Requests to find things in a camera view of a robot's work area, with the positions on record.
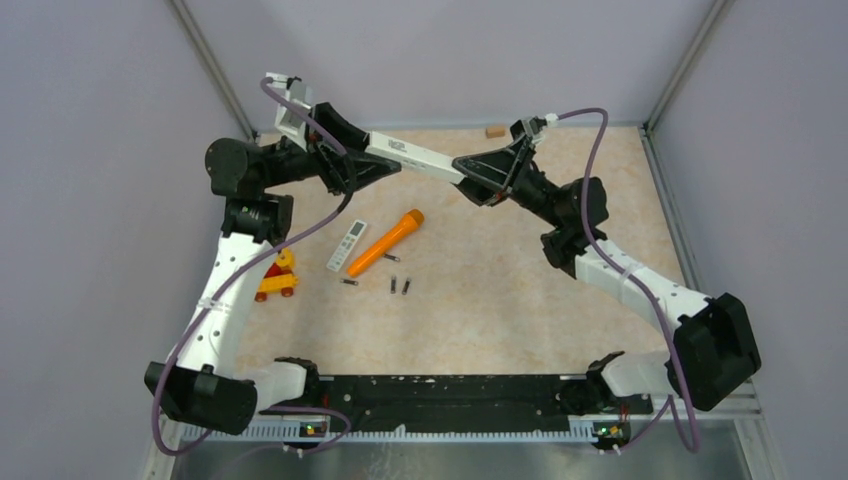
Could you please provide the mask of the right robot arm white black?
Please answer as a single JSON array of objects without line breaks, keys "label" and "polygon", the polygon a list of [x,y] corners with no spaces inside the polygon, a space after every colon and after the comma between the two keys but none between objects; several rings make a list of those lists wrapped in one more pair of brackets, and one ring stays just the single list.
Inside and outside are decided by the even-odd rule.
[{"label": "right robot arm white black", "polygon": [[670,342],[659,351],[616,352],[594,362],[586,397],[612,412],[626,397],[648,394],[688,399],[710,411],[762,366],[744,303],[730,293],[710,297],[651,270],[599,230],[609,217],[600,178],[557,186],[533,160],[535,147],[522,135],[510,145],[457,157],[458,189],[478,205],[512,200],[547,221],[541,236],[549,264],[592,285],[651,323]]}]

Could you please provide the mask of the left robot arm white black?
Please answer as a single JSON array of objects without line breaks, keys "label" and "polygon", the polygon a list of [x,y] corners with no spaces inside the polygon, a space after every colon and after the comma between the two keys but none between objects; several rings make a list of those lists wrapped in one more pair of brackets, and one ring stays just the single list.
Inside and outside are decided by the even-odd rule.
[{"label": "left robot arm white black", "polygon": [[[284,401],[297,413],[319,404],[320,386],[306,366],[274,361],[239,378],[237,349],[261,281],[278,255],[333,222],[358,190],[400,171],[399,162],[367,152],[370,133],[328,102],[292,109],[301,124],[271,145],[213,141],[204,167],[211,191],[224,199],[216,256],[192,319],[163,362],[150,362],[144,384],[153,396],[151,429],[160,419],[239,434],[255,413]],[[292,234],[294,199],[269,188],[318,178],[340,203]]]}]

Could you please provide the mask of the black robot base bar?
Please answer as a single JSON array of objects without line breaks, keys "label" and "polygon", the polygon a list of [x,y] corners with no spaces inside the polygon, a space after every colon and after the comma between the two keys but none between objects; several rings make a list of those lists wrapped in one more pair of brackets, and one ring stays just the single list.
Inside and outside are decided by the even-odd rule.
[{"label": "black robot base bar", "polygon": [[654,411],[645,394],[618,398],[583,375],[558,374],[323,376],[285,404],[340,412],[354,432],[558,432],[579,417]]}]

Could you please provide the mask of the long white remote control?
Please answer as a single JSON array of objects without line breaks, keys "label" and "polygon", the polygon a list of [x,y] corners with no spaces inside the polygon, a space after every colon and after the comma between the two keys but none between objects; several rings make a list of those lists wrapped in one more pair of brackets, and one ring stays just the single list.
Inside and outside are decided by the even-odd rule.
[{"label": "long white remote control", "polygon": [[379,132],[371,132],[365,152],[411,170],[457,185],[466,176],[453,167],[453,158]]}]

